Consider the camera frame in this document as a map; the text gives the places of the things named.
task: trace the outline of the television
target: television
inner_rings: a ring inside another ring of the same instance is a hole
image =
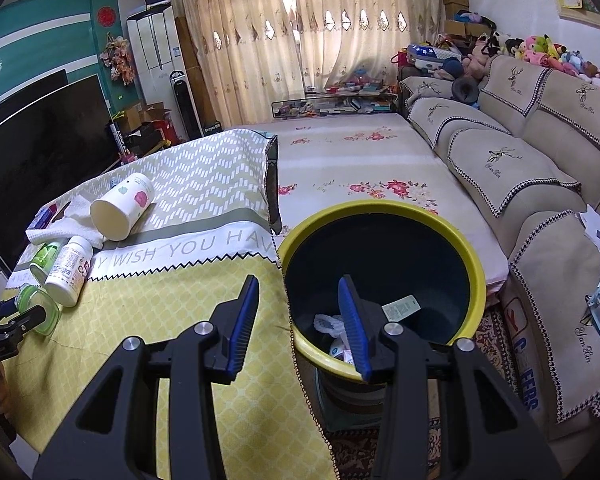
[[[0,123],[0,267],[8,276],[45,203],[118,160],[97,75],[66,85]]]
[[[17,111],[22,110],[33,101],[44,97],[54,90],[62,88],[68,83],[66,71],[58,70],[58,72],[53,72],[42,79],[28,84],[17,92],[14,92],[9,97],[0,101],[0,123],[11,117]]]

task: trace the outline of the red round wall decoration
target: red round wall decoration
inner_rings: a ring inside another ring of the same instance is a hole
[[[98,23],[103,27],[111,27],[116,22],[116,11],[111,7],[100,7]]]

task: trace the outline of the sofa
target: sofa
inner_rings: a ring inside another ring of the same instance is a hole
[[[600,252],[577,216],[600,213],[600,89],[507,56],[490,59],[479,109],[452,100],[451,86],[404,79],[398,108],[509,258],[500,304],[520,397],[565,476],[576,474],[600,442],[600,336],[585,299]]]

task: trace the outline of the white towel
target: white towel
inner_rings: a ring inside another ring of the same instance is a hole
[[[72,198],[64,210],[64,217],[49,224],[46,229],[27,229],[27,238],[34,245],[45,244],[60,238],[81,236],[94,248],[101,249],[104,237],[91,221],[91,202],[82,195]]]

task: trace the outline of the silver screw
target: silver screw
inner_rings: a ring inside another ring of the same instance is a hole
[[[127,337],[122,342],[122,348],[133,351],[140,346],[140,340],[137,337]]]
[[[196,334],[207,335],[211,334],[214,330],[214,326],[208,321],[200,321],[194,328]]]
[[[456,340],[456,346],[458,346],[458,348],[463,352],[470,352],[475,348],[475,343],[470,339],[461,337],[460,339]]]
[[[401,324],[398,323],[387,323],[384,326],[384,331],[388,333],[388,335],[400,335],[404,332]]]

